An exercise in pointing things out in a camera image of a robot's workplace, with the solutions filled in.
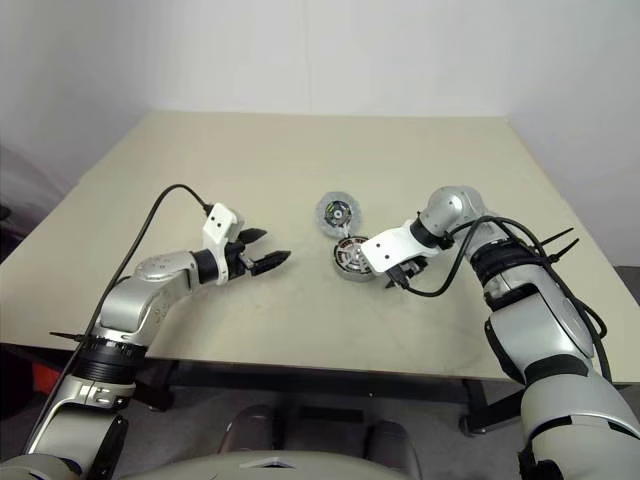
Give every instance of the table leg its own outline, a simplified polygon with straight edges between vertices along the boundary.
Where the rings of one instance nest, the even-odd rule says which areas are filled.
[[[154,360],[151,382],[136,380],[133,398],[154,412],[165,412],[173,405],[174,395],[169,391],[169,377],[176,368],[177,360]]]
[[[475,408],[477,403],[474,405],[473,400],[471,400],[472,394],[470,392],[470,413],[460,418],[460,430],[465,435],[472,437],[486,433],[490,427],[493,427],[498,423],[519,417],[520,403],[522,402],[523,395],[524,389],[490,405],[487,405],[485,400],[484,406]]]
[[[469,398],[469,411],[473,412],[487,406],[487,397],[484,394],[484,388],[482,388],[482,381],[465,378],[462,380],[462,385]]]

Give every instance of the white wall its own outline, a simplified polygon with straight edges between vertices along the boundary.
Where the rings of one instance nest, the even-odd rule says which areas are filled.
[[[640,265],[638,52],[637,0],[0,0],[0,142],[64,193],[149,108],[508,115]]]

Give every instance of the gray floor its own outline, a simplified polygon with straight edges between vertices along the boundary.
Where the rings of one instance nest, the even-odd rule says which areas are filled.
[[[636,299],[640,299],[640,269],[618,270]],[[506,382],[486,382],[490,400],[517,389]],[[623,390],[640,416],[640,385]],[[514,422],[477,438],[458,431],[464,407],[424,401],[314,395],[300,397],[307,404],[361,408],[380,418],[401,423],[411,435],[425,480],[498,480],[519,478],[516,452],[522,447],[520,425]],[[125,452],[116,471],[120,475],[210,454],[215,451],[227,423],[242,409],[260,403],[275,405],[277,394],[264,391],[176,389],[176,404],[155,413],[132,403],[126,411],[131,426]],[[38,405],[0,422],[0,456],[19,453]]]

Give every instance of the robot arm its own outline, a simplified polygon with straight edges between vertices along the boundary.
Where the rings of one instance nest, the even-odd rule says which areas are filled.
[[[416,220],[371,238],[362,254],[376,274],[436,296],[446,283],[438,292],[415,291],[403,265],[438,255],[453,240],[462,245],[493,311],[485,323],[489,344],[505,373],[526,385],[523,478],[637,478],[640,423],[592,365],[594,343],[601,343],[584,306],[544,251],[525,245],[505,221],[487,211],[475,190],[445,187]],[[606,366],[601,348],[598,356]]]
[[[259,275],[289,256],[276,251],[260,260],[246,257],[245,245],[266,232],[241,230],[243,223],[235,212],[215,204],[203,227],[203,250],[149,258],[116,284],[69,374],[52,394],[27,455],[4,464],[3,476],[110,477],[127,430],[118,412],[133,396],[137,371],[171,307],[204,284],[223,285],[247,271]],[[70,337],[83,340],[83,335]]]

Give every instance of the beige tabletop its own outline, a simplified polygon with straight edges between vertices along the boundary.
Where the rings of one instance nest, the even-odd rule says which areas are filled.
[[[178,304],[151,356],[505,378],[484,336],[490,311],[468,265],[435,299],[384,290],[382,278],[351,283],[334,272],[334,240],[315,222],[327,191],[353,195],[363,212],[359,233],[373,235],[413,217],[436,188],[466,184],[541,238],[576,227],[581,241],[557,270],[608,323],[614,380],[640,381],[638,305],[500,118],[153,113],[0,266],[0,340],[73,348],[47,332],[84,330],[157,194],[176,182],[237,210],[246,226],[267,229],[250,255],[293,253],[273,272]],[[188,195],[172,193],[130,268],[151,255],[200,249],[203,220]],[[439,286],[453,255],[433,259],[412,283]]]

